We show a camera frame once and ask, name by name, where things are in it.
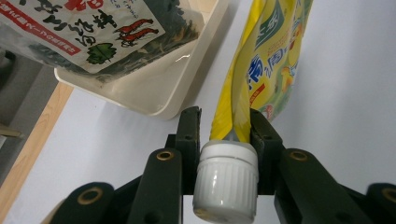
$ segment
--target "green illustration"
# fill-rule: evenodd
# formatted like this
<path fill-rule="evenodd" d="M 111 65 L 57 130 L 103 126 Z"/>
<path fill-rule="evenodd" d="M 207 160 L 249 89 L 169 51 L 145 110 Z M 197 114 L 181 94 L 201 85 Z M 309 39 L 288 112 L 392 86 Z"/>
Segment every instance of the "green illustration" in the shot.
<path fill-rule="evenodd" d="M 275 35 L 284 21 L 285 18 L 283 16 L 282 7 L 280 6 L 279 1 L 276 1 L 271 16 L 267 21 L 260 25 L 260 33 L 259 36 L 257 36 L 256 49 Z"/>
<path fill-rule="evenodd" d="M 110 61 L 117 53 L 117 49 L 112 48 L 113 44 L 104 43 L 92 46 L 89 48 L 87 61 L 91 64 L 102 64 L 106 61 Z"/>

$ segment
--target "bolt hole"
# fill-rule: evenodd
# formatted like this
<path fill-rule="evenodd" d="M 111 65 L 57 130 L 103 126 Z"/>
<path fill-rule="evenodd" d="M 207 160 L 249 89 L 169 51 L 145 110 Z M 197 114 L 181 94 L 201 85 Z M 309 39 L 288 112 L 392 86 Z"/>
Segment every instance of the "bolt hole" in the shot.
<path fill-rule="evenodd" d="M 162 151 L 157 154 L 157 159 L 160 161 L 169 161 L 172 160 L 174 156 L 175 156 L 174 153 L 171 151 Z"/>
<path fill-rule="evenodd" d="M 102 197 L 102 195 L 103 191 L 101 189 L 93 187 L 85 190 L 78 196 L 78 203 L 83 205 L 95 203 Z"/>
<path fill-rule="evenodd" d="M 382 189 L 382 195 L 389 201 L 396 203 L 396 189 L 386 188 Z"/>
<path fill-rule="evenodd" d="M 342 223 L 352 223 L 352 222 L 353 222 L 352 216 L 351 216 L 350 214 L 348 214 L 348 213 L 345 213 L 345 212 L 337 213 L 337 214 L 335 215 L 335 217 L 336 217 L 339 221 L 341 221 Z"/>
<path fill-rule="evenodd" d="M 162 219 L 163 213 L 161 213 L 160 211 L 153 211 L 145 215 L 145 223 L 147 224 L 159 223 Z"/>
<path fill-rule="evenodd" d="M 308 156 L 306 156 L 306 154 L 301 151 L 292 151 L 290 153 L 290 156 L 294 160 L 297 160 L 297 161 L 307 161 L 308 160 Z"/>

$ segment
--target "white cap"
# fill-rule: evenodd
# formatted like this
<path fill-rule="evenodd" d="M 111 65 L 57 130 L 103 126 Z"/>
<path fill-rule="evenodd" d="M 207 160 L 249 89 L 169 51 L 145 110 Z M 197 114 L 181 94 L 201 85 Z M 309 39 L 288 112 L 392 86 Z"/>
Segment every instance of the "white cap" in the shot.
<path fill-rule="evenodd" d="M 252 223 L 259 171 L 248 143 L 212 140 L 204 145 L 193 198 L 194 213 L 213 223 Z"/>

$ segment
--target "white tray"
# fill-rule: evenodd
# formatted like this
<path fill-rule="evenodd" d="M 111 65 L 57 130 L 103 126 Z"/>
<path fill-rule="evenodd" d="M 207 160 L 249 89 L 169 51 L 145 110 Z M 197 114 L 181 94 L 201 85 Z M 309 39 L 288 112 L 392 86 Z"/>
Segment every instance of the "white tray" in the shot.
<path fill-rule="evenodd" d="M 55 68 L 55 76 L 63 83 L 133 111 L 160 119 L 174 117 L 180 110 L 229 0 L 193 2 L 191 9 L 201 12 L 205 22 L 203 31 L 195 41 L 110 83 L 104 84 L 59 68 Z"/>

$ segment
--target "yellow pouch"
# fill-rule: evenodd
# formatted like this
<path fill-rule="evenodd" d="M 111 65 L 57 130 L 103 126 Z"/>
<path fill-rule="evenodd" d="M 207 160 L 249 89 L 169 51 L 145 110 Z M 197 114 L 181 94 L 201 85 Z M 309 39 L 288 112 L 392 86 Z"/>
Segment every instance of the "yellow pouch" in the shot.
<path fill-rule="evenodd" d="M 312 0 L 253 0 L 221 90 L 210 139 L 249 142 L 249 109 L 272 120 L 290 97 Z"/>

